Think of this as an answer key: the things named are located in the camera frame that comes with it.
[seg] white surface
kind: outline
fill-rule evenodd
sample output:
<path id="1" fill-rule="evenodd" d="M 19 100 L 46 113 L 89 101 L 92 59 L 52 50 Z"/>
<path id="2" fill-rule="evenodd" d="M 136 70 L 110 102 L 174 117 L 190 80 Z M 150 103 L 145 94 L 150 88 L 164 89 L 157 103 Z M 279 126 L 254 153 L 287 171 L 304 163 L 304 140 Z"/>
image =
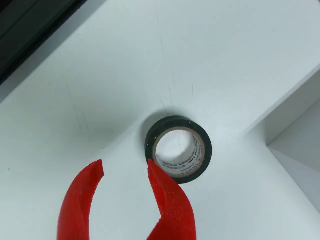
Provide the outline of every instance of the white surface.
<path id="1" fill-rule="evenodd" d="M 214 147 L 183 186 L 198 239 L 319 239 L 318 213 L 268 149 L 233 142 L 317 68 L 319 12 L 316 0 L 108 0 L 0 104 L 3 239 L 55 239 L 69 185 L 97 159 L 92 239 L 145 239 L 160 215 L 140 127 L 176 109 Z"/>
<path id="2" fill-rule="evenodd" d="M 269 146 L 320 212 L 320 102 Z"/>

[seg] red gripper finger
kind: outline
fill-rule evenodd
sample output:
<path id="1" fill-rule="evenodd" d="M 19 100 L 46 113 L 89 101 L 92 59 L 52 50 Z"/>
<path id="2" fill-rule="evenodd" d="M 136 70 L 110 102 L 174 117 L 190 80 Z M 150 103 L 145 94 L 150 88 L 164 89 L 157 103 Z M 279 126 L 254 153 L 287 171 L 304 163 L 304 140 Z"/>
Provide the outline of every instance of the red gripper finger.
<path id="1" fill-rule="evenodd" d="M 161 214 L 148 240 L 196 240 L 194 211 L 185 192 L 150 159 L 148 173 Z"/>
<path id="2" fill-rule="evenodd" d="M 59 221 L 57 240 L 89 240 L 89 216 L 97 186 L 104 176 L 102 160 L 83 169 L 65 195 Z"/>

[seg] black electrical tape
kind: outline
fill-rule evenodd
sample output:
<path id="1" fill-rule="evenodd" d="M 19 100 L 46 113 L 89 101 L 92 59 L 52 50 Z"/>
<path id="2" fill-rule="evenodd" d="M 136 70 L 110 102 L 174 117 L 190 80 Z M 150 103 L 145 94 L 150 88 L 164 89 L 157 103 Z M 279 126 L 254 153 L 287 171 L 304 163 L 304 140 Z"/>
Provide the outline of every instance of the black electrical tape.
<path id="1" fill-rule="evenodd" d="M 168 163 L 157 159 L 156 148 L 159 141 L 167 133 L 176 130 L 192 134 L 192 153 L 180 163 Z M 200 177 L 209 166 L 212 157 L 212 144 L 206 131 L 184 116 L 168 116 L 154 124 L 145 138 L 144 147 L 146 161 L 154 161 L 178 184 L 189 183 Z"/>

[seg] tape roll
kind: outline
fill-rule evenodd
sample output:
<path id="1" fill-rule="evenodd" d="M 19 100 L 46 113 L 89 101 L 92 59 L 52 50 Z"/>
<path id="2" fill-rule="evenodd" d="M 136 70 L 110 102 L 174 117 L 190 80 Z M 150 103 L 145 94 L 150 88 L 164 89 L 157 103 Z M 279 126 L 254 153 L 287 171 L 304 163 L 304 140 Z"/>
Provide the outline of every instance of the tape roll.
<path id="1" fill-rule="evenodd" d="M 181 162 L 170 163 L 162 161 L 156 155 L 160 140 L 169 132 L 183 130 L 192 134 L 193 149 Z M 159 120 L 149 130 L 145 138 L 146 161 L 151 159 L 162 168 L 178 184 L 189 183 L 200 177 L 211 161 L 212 144 L 206 131 L 184 116 L 168 116 Z"/>

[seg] white wall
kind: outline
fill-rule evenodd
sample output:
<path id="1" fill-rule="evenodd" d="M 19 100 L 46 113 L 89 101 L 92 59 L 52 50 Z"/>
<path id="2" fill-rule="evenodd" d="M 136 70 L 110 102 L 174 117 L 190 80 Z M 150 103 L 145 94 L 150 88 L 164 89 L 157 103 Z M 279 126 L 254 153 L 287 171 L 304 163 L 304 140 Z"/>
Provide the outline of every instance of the white wall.
<path id="1" fill-rule="evenodd" d="M 269 148 L 320 212 L 320 102 L 317 102 Z"/>

